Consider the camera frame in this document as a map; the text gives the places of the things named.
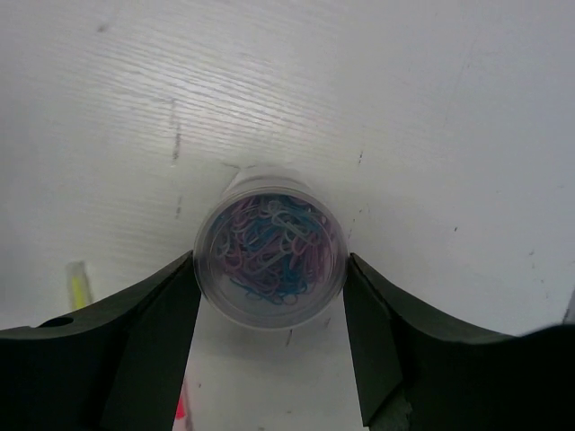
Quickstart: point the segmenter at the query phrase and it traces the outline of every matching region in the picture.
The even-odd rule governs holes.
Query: white tabletop
[[[192,247],[238,167],[300,170],[398,286],[518,334],[575,278],[570,2],[0,4],[0,327]],[[359,431],[341,299],[289,336],[203,303],[197,431]]]

